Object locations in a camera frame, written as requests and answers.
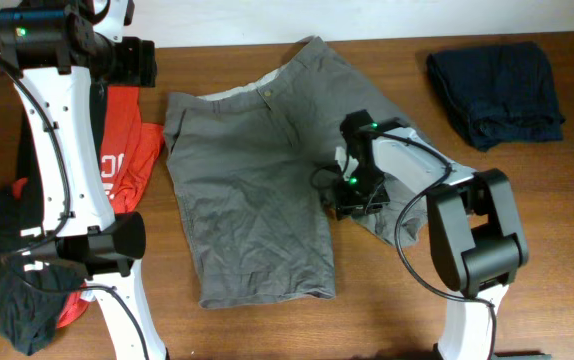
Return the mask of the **grey shorts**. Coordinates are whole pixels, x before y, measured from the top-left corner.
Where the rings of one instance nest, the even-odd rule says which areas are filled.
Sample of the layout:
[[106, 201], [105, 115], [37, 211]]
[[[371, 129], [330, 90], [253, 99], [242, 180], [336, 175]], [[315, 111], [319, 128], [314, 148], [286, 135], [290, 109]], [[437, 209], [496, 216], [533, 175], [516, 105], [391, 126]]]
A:
[[313, 36], [286, 64], [221, 93], [168, 97], [167, 168], [205, 309], [336, 294], [325, 188], [340, 125], [402, 111]]

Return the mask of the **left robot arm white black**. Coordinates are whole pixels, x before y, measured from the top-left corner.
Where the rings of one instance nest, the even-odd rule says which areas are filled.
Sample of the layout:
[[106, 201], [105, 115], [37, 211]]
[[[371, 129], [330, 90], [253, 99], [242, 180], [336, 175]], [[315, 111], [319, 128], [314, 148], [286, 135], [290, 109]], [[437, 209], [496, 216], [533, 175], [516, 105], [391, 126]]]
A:
[[31, 1], [0, 10], [0, 68], [23, 103], [37, 155], [43, 219], [37, 239], [5, 253], [26, 271], [81, 276], [120, 359], [165, 359], [145, 295], [143, 218], [116, 214], [103, 188], [90, 115], [95, 84], [151, 87], [154, 45], [125, 35], [131, 0]]

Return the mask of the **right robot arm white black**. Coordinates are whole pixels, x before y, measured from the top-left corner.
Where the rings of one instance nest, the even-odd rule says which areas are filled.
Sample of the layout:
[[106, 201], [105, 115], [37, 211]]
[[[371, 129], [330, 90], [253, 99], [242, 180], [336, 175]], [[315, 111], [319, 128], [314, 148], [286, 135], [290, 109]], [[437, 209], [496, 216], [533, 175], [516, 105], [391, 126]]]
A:
[[399, 236], [419, 202], [427, 209], [431, 259], [444, 290], [411, 276], [447, 302], [437, 359], [493, 359], [497, 312], [520, 267], [529, 258], [513, 191], [498, 169], [476, 171], [446, 157], [397, 118], [375, 122], [365, 110], [340, 125], [340, 168], [333, 186], [335, 215], [371, 215], [392, 204], [384, 181], [399, 180], [412, 192], [398, 216]]

